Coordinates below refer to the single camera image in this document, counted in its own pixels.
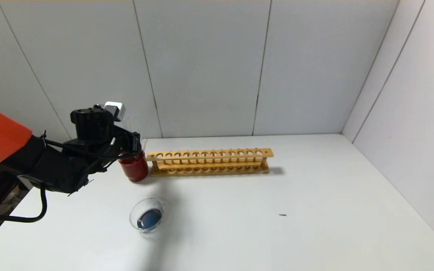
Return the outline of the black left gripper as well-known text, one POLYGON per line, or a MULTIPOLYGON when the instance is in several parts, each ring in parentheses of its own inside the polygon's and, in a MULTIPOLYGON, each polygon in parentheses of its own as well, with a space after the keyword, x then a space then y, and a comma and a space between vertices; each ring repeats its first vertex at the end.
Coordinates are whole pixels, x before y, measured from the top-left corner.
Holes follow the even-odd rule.
POLYGON ((113 154, 139 154, 141 151, 140 135, 134 132, 115 132, 113 154))

